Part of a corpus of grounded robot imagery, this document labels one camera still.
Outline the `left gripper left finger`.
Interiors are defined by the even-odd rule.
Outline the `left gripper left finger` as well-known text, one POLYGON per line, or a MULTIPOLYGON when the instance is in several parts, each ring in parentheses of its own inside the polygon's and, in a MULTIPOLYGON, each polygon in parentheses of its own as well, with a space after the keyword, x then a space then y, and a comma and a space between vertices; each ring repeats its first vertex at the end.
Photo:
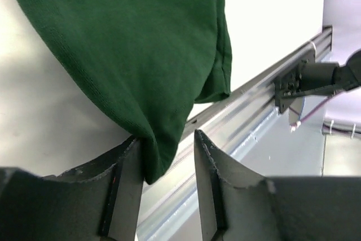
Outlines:
POLYGON ((134 240, 142 188, 133 137, 59 176, 1 168, 1 239, 134 240))

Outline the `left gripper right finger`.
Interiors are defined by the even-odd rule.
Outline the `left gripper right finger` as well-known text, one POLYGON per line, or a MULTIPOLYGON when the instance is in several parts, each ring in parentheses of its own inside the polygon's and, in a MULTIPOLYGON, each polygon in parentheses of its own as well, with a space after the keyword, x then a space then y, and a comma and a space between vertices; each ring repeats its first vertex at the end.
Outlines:
POLYGON ((265 177, 194 132, 204 240, 359 240, 360 178, 265 177))

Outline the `white and green t shirt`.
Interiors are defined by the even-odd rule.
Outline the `white and green t shirt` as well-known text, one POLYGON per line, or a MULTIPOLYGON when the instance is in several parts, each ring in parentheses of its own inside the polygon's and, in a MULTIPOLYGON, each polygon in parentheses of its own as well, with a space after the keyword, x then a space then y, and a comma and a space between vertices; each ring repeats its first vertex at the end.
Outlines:
POLYGON ((143 141, 143 173, 170 168, 194 104, 231 93, 225 0, 17 0, 85 95, 143 141))

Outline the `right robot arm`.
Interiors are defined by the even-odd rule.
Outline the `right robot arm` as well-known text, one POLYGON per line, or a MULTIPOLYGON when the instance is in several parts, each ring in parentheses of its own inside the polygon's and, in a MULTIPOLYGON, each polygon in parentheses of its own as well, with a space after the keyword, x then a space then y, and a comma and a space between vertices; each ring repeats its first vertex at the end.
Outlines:
POLYGON ((338 63, 307 63, 300 70, 300 97, 330 96, 338 91, 360 87, 360 51, 348 58, 345 65, 338 63))

